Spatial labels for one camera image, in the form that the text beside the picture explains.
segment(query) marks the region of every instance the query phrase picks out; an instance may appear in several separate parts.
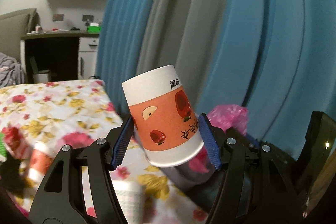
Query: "gray curtain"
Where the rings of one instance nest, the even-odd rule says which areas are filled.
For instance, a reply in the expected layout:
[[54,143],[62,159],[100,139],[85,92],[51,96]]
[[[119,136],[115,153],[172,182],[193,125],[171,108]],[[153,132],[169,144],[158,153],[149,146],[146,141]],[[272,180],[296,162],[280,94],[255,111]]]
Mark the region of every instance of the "gray curtain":
[[173,64],[192,105],[216,49],[226,0],[154,0],[137,75]]

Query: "wall socket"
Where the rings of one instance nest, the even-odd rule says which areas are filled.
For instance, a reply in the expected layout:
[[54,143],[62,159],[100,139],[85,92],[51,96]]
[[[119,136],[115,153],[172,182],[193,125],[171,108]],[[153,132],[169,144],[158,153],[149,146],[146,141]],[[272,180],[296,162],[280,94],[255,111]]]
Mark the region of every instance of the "wall socket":
[[61,15],[58,15],[58,14],[55,14],[52,16],[52,20],[55,22],[55,21],[63,21],[64,20],[64,15],[61,14]]
[[93,22],[93,20],[94,20],[94,16],[92,16],[92,15],[83,15],[83,18],[82,18],[82,21],[87,21],[87,20],[89,20],[90,22]]

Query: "pink plastic bag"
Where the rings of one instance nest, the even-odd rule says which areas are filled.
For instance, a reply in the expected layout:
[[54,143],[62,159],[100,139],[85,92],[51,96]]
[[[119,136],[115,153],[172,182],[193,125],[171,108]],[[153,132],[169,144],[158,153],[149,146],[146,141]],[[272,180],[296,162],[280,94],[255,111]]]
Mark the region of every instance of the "pink plastic bag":
[[239,105],[218,105],[207,115],[211,125],[221,128],[224,132],[230,127],[246,135],[248,110]]
[[[242,135],[246,135],[248,110],[239,105],[218,105],[207,115],[211,125],[221,128],[224,132],[230,127],[238,130]],[[188,162],[190,170],[197,173],[208,173],[207,163],[209,163],[208,153],[203,147],[201,151]]]

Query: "green object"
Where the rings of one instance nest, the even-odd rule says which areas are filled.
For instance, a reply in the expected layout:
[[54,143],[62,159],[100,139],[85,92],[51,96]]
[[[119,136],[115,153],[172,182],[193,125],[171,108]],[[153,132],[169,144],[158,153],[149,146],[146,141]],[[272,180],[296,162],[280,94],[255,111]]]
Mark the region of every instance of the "green object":
[[95,27],[95,26],[88,26],[87,31],[88,32],[100,32],[101,27]]
[[0,133],[0,162],[4,162],[7,160],[7,151],[5,146],[3,145],[3,134]]

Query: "curtain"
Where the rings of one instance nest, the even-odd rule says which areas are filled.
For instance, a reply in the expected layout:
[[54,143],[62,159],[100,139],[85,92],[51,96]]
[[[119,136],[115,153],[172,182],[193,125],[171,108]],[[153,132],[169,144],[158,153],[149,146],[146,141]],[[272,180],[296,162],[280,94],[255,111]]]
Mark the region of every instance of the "curtain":
[[192,105],[218,43],[226,0],[154,0],[137,74],[175,65]]
[[227,0],[196,111],[244,105],[250,135],[298,158],[312,111],[336,119],[335,26],[335,0]]
[[153,0],[108,0],[97,53],[96,75],[119,113],[128,113],[121,83],[135,76]]

